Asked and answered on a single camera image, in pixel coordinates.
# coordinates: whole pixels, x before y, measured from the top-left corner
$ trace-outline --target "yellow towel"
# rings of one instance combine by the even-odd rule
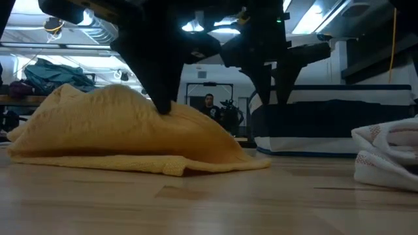
[[[215,121],[172,103],[167,116],[125,86],[85,94],[63,85],[8,135],[15,163],[127,170],[182,176],[270,166],[255,160]]]

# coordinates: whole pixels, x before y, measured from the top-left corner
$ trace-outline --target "yellow cable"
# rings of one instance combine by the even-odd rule
[[[64,22],[60,26],[56,27],[55,29],[45,29],[45,30],[49,32],[54,32],[54,31],[58,31],[58,29],[61,29],[63,26],[64,26]]]
[[[394,59],[394,46],[396,44],[396,15],[397,10],[394,9],[394,16],[393,16],[393,38],[392,38],[392,56],[391,56],[391,65],[389,67],[389,84],[392,80],[392,68],[393,68],[393,59]]]

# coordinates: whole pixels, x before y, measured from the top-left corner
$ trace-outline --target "camera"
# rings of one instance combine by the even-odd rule
[[[238,134],[238,127],[244,120],[242,111],[234,106],[233,100],[221,101],[221,119],[219,124],[233,136]]]

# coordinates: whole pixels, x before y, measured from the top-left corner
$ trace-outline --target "white towel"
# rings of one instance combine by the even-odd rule
[[[354,179],[361,183],[418,191],[418,117],[352,130],[360,152]]]

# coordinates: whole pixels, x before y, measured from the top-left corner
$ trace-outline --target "bag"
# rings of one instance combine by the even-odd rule
[[[8,95],[13,99],[22,99],[27,95],[33,94],[33,87],[22,81],[14,81],[8,87]]]
[[[25,70],[26,84],[35,88],[37,95],[49,95],[63,84],[70,84],[83,92],[96,89],[95,82],[90,80],[83,70],[67,65],[55,65],[45,59],[39,59],[34,65],[28,65]]]

